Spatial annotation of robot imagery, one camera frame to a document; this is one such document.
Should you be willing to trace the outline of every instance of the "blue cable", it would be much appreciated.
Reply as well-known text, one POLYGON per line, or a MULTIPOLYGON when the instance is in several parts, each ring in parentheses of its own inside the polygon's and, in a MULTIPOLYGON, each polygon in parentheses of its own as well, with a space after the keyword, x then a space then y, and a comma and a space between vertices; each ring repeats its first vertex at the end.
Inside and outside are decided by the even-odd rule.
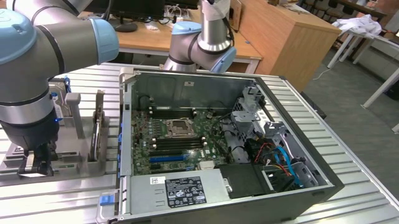
POLYGON ((279 155, 278 154, 275 154, 275 161, 277 161, 278 164, 281 164, 281 159, 279 159, 279 155))
POLYGON ((291 173, 291 174, 294 175, 294 177, 295 177, 295 183, 297 183, 301 187, 303 187, 305 185, 302 184, 302 182, 301 182, 301 180, 299 180, 299 178, 298 178, 298 176, 297 176, 297 173, 294 172, 294 169, 293 169, 293 166, 291 166, 291 159, 290 159, 290 156, 289 156, 286 150, 285 150, 281 146, 278 146, 277 149, 281 150, 281 152, 282 152, 282 154, 283 154, 283 156, 285 156, 285 158, 286 158, 290 173, 291 173))

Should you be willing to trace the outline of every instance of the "white table leg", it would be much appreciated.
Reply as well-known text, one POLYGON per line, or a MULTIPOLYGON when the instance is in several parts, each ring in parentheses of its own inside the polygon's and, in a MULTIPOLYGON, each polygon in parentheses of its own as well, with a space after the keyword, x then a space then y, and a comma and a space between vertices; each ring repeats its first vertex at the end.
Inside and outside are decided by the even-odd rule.
POLYGON ((333 66, 334 66, 334 64, 335 64, 335 62, 337 62, 337 59, 338 59, 339 55, 342 55, 342 52, 343 52, 345 48, 347 47, 349 43, 351 42, 353 37, 354 37, 354 34, 350 33, 350 35, 347 36, 347 39, 346 39, 345 42, 342 43, 342 47, 338 49, 338 52, 337 52, 337 54, 334 55, 334 58, 333 58, 333 60, 330 61, 329 65, 327 65, 327 68, 329 68, 329 69, 333 68, 333 66))
POLYGON ((369 41, 369 43, 366 44, 363 50, 362 50, 361 53, 358 54, 358 57, 355 58, 355 60, 354 60, 354 62, 353 62, 354 64, 358 63, 358 61, 359 61, 359 59, 361 59, 361 57, 362 57, 365 51, 367 51, 367 49, 370 48, 370 46, 371 46, 373 43, 374 43, 374 39, 369 41))
POLYGON ((350 48, 347 49, 347 51, 345 52, 343 56, 342 56, 341 59, 339 59, 341 62, 345 61, 345 59, 347 58, 347 56, 349 56, 350 53, 351 53, 351 50, 354 50, 354 47, 358 45, 359 41, 361 41, 361 37, 357 36, 354 42, 353 42, 351 45, 350 45, 350 48))
POLYGON ((395 134, 399 134, 399 124, 393 128, 393 131, 395 132, 395 134))
POLYGON ((385 84, 381 86, 381 88, 375 91, 374 95, 366 101, 366 103, 363 104, 365 108, 370 107, 370 105, 373 104, 373 102, 383 94, 383 92, 391 87, 391 85, 395 84, 395 82, 398 81, 398 79, 399 79, 399 69, 397 69, 397 71, 390 76, 390 78, 387 79, 387 81, 385 82, 385 84))
POLYGON ((246 73, 247 74, 255 74, 255 70, 258 68, 258 65, 259 65, 259 60, 251 60, 251 63, 247 66, 246 73))

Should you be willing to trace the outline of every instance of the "green circuit board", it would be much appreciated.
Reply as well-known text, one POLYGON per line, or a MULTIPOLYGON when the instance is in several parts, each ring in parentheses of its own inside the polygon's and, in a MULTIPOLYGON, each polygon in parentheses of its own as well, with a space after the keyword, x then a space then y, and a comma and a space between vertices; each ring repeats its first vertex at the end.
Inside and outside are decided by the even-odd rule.
POLYGON ((171 120, 180 119, 154 119, 148 112, 132 111, 134 175, 148 175, 163 171, 197 170, 201 161, 214 160, 215 165, 227 163, 226 154, 221 152, 221 148, 227 150, 229 147, 223 132, 210 133, 213 124, 218 121, 219 117, 210 119, 207 114, 207 110, 199 110, 198 116, 187 120, 194 129, 194 137, 206 137, 207 145, 203 148, 183 149, 184 161, 150 163, 150 152, 155 151, 152 139, 171 138, 167 123, 171 120), (159 164, 160 169, 151 170, 152 164, 159 164))

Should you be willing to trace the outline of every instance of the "robotic arm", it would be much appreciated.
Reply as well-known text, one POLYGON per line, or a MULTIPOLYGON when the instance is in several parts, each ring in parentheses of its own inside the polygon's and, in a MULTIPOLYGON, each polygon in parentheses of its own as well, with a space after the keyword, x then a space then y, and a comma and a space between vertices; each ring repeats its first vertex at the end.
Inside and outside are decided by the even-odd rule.
POLYGON ((111 24, 76 18, 90 2, 8 0, 15 12, 0 10, 0 124, 24 148, 24 176, 52 175, 48 145, 58 140, 59 123, 48 79, 118 56, 111 24))
MULTIPOLYGON (((52 175, 59 123, 48 79, 116 58, 119 41, 104 20, 76 18, 92 0, 8 0, 0 9, 0 124, 24 148, 19 174, 52 175)), ((202 25, 176 23, 167 70, 217 73, 237 55, 226 15, 230 0, 202 0, 202 25)))
POLYGON ((202 24, 175 24, 166 70, 195 72, 198 64, 215 73, 227 71, 237 57, 229 12, 230 0, 202 0, 202 24))

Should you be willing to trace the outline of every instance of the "light blue joint cap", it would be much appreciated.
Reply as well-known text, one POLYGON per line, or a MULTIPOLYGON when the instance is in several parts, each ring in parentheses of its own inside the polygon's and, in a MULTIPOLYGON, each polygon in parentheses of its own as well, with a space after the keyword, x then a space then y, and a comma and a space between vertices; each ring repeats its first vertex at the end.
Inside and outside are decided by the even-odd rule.
POLYGON ((215 64, 214 68, 211 69, 213 73, 225 73, 227 71, 233 64, 233 61, 237 58, 237 53, 238 50, 235 47, 227 50, 218 63, 215 64))
POLYGON ((172 35, 199 33, 201 28, 202 26, 197 22, 190 22, 190 21, 176 22, 172 30, 172 35))
POLYGON ((112 25, 102 19, 90 19, 95 29, 99 64, 114 60, 119 53, 119 39, 112 25))
POLYGON ((0 9, 0 64, 19 58, 36 42, 36 30, 30 19, 7 9, 0 9))

